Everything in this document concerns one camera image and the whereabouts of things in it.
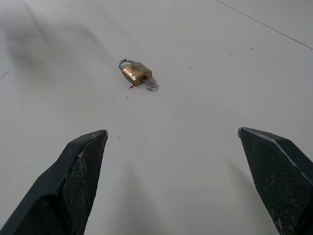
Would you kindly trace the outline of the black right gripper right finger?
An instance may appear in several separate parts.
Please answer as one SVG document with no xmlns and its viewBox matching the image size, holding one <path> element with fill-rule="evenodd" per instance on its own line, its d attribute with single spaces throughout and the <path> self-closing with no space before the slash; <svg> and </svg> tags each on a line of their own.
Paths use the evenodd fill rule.
<svg viewBox="0 0 313 235">
<path fill-rule="evenodd" d="M 238 130 L 256 190 L 280 235 L 313 235 L 313 162 L 290 140 Z"/>
</svg>

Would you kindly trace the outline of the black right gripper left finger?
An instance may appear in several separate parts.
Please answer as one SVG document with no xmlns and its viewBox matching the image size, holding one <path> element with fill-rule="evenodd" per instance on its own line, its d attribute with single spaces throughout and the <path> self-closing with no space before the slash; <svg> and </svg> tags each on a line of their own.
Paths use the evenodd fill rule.
<svg viewBox="0 0 313 235">
<path fill-rule="evenodd" d="M 107 130 L 98 130 L 69 142 L 34 182 L 0 235 L 84 235 L 107 139 Z"/>
</svg>

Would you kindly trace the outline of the silver key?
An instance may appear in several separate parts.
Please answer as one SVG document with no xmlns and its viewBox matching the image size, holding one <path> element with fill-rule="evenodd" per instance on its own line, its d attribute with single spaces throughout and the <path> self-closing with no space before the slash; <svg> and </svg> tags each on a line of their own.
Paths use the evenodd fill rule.
<svg viewBox="0 0 313 235">
<path fill-rule="evenodd" d="M 153 77 L 144 78 L 143 83 L 145 85 L 145 88 L 149 91 L 154 91 L 158 88 L 158 83 Z"/>
</svg>

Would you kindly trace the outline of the brass padlock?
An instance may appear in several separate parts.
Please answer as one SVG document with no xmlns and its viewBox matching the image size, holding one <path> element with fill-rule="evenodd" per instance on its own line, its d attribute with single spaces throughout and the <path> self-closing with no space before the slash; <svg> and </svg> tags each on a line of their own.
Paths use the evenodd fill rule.
<svg viewBox="0 0 313 235">
<path fill-rule="evenodd" d="M 152 78 L 151 70 L 142 63 L 135 62 L 132 59 L 120 60 L 118 67 L 124 77 L 135 87 Z"/>
</svg>

